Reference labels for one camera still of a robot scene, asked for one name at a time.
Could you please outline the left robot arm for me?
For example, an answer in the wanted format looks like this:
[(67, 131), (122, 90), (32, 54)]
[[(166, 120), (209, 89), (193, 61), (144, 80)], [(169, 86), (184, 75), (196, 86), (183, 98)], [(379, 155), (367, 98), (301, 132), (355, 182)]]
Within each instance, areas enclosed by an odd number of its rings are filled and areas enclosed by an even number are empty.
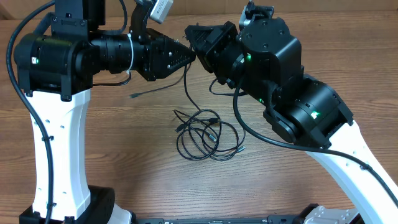
[(20, 36), (16, 29), (6, 66), (29, 110), (34, 132), (36, 190), (21, 223), (134, 223), (116, 204), (114, 190), (87, 183), (85, 123), (93, 77), (138, 72), (164, 79), (195, 59), (188, 47), (147, 27), (162, 23), (172, 1), (138, 1), (118, 30), (103, 30), (104, 1), (54, 0), (40, 7), (45, 17)]

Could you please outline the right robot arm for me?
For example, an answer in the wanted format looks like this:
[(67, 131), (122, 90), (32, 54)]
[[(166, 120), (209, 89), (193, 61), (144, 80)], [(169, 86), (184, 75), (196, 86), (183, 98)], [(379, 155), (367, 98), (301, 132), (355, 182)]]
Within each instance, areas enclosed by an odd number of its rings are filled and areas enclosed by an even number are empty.
[(203, 67), (265, 107), (279, 140), (261, 141), (306, 152), (334, 178), (365, 223), (397, 222), (397, 185), (364, 140), (351, 110), (326, 83), (304, 72), (302, 46), (281, 18), (236, 27), (190, 25), (185, 33)]

